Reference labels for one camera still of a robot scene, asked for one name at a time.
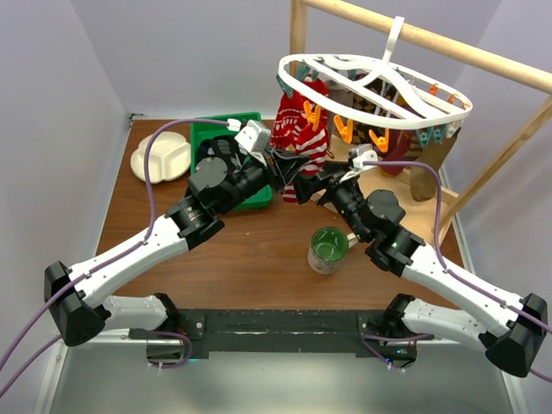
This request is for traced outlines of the red white striped sock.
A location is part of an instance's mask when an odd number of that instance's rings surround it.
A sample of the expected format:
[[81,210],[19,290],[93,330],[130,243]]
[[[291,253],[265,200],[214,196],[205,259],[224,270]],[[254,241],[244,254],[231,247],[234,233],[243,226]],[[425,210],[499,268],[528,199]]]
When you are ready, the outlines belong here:
[[314,176],[322,171],[329,149],[327,126],[321,123],[314,129],[309,123],[296,125],[284,133],[278,144],[283,149],[292,147],[295,154],[307,155],[310,161],[299,170],[299,174]]

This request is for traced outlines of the red white patterned sock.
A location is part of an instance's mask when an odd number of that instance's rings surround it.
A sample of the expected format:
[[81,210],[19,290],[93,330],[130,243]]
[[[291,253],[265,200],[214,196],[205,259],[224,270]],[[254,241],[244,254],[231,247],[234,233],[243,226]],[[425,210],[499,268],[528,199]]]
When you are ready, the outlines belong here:
[[[279,147],[278,142],[284,133],[293,129],[296,125],[304,125],[307,123],[303,109],[303,102],[305,100],[308,100],[312,105],[315,104],[296,91],[293,92],[291,97],[288,97],[286,94],[282,96],[273,124],[271,136],[271,145],[273,147],[283,149]],[[321,123],[327,126],[327,110],[325,109],[322,109],[320,124]]]

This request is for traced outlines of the white round clip hanger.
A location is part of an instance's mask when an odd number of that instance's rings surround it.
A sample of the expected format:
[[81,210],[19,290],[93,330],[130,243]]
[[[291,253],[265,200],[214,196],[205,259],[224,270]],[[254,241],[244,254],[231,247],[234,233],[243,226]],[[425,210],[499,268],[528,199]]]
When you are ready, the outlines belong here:
[[[473,104],[454,87],[391,62],[405,19],[394,18],[380,59],[355,54],[295,53],[280,59],[277,80],[314,104],[366,125],[400,130],[458,125]],[[355,110],[325,96],[290,74],[291,65],[306,63],[328,80],[365,98],[384,114]]]

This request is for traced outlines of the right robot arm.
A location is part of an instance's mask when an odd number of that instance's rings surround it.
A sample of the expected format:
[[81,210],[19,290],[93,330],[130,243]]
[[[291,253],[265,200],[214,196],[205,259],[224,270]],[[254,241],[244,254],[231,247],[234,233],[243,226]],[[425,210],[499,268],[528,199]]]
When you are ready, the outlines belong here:
[[293,186],[301,204],[321,192],[318,202],[333,205],[357,241],[367,244],[365,252],[376,267],[425,286],[456,306],[440,308],[414,298],[394,303],[384,318],[386,333],[396,339],[411,332],[415,340],[444,337],[483,351],[508,374],[524,378],[533,373],[536,355],[551,332],[547,302],[480,279],[445,259],[436,243],[428,244],[402,226],[405,210],[392,191],[361,191],[359,177],[372,165],[331,161],[315,175],[299,174]]

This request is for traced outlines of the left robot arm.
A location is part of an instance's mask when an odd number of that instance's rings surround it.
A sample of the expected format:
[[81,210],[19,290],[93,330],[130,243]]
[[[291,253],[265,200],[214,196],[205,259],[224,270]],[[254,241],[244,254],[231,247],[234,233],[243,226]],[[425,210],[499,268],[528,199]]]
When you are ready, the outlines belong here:
[[222,215],[259,190],[282,191],[306,164],[305,155],[268,148],[239,168],[211,156],[190,176],[185,195],[148,228],[107,252],[66,266],[56,261],[45,270],[44,301],[63,342],[75,347],[108,329],[151,330],[173,336],[179,318],[165,294],[115,298],[113,292],[157,264],[184,254],[220,231]]

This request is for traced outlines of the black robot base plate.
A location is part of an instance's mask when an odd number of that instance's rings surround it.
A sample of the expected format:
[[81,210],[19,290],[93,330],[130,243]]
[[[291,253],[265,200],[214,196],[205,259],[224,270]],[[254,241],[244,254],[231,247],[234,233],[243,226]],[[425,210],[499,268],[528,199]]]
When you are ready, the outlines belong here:
[[193,359],[215,352],[341,353],[371,357],[363,336],[412,336],[383,310],[199,310],[184,309],[180,322],[192,342]]

